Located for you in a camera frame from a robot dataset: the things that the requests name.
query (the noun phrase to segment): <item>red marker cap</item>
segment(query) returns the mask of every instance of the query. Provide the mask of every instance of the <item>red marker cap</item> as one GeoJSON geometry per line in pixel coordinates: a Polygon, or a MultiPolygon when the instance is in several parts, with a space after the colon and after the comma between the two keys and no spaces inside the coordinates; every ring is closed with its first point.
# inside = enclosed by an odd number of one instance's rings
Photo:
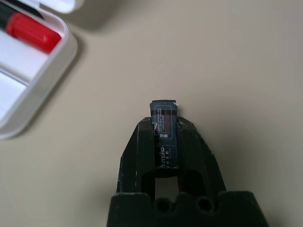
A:
{"type": "Polygon", "coordinates": [[[45,53],[50,53],[61,40],[58,33],[19,12],[9,17],[5,30],[10,36],[45,53]]]}

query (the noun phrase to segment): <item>clamp jaw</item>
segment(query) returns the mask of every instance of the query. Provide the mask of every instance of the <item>clamp jaw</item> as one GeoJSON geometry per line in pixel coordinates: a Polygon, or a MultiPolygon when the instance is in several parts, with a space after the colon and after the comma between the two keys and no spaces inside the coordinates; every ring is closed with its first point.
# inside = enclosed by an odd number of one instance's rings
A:
{"type": "Polygon", "coordinates": [[[121,157],[107,227],[268,227],[251,192],[226,191],[214,154],[190,121],[177,118],[178,168],[155,167],[151,118],[137,124],[121,157]],[[180,194],[155,201],[155,177],[177,176],[180,194]]]}

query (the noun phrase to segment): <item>white compartment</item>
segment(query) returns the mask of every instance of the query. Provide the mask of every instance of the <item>white compartment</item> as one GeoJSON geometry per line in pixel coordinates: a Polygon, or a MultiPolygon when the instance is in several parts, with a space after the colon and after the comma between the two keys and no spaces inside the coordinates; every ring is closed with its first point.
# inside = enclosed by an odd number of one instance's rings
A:
{"type": "MultiPolygon", "coordinates": [[[[0,31],[0,139],[15,136],[27,126],[77,52],[74,36],[59,17],[40,9],[37,1],[22,2],[35,7],[44,20],[6,4],[56,31],[62,39],[46,54],[0,31]]],[[[42,3],[60,12],[71,12],[83,0],[42,3]]]]}

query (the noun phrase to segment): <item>case lid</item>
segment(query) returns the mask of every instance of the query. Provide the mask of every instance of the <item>case lid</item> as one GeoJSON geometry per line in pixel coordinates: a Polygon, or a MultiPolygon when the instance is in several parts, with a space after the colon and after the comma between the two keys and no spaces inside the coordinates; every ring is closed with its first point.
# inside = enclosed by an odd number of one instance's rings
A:
{"type": "Polygon", "coordinates": [[[19,0],[24,4],[27,4],[33,8],[39,8],[42,4],[59,13],[71,13],[74,10],[80,8],[85,0],[19,0]]]}

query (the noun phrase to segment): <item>hole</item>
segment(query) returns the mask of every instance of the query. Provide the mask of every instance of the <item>hole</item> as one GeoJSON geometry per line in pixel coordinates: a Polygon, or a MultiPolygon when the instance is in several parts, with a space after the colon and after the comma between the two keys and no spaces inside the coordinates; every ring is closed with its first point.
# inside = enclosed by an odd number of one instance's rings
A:
{"type": "Polygon", "coordinates": [[[167,201],[161,200],[157,203],[157,209],[162,213],[166,213],[169,211],[170,205],[167,201]]]}
{"type": "Polygon", "coordinates": [[[210,201],[201,199],[199,202],[199,207],[201,210],[209,212],[212,208],[212,205],[210,204],[210,201]]]}
{"type": "Polygon", "coordinates": [[[174,201],[179,194],[177,177],[156,178],[155,198],[168,198],[174,201]]]}
{"type": "Polygon", "coordinates": [[[197,205],[198,205],[200,211],[210,212],[210,213],[214,212],[213,204],[209,200],[209,198],[203,196],[203,197],[198,198],[196,201],[197,201],[197,205]]]}

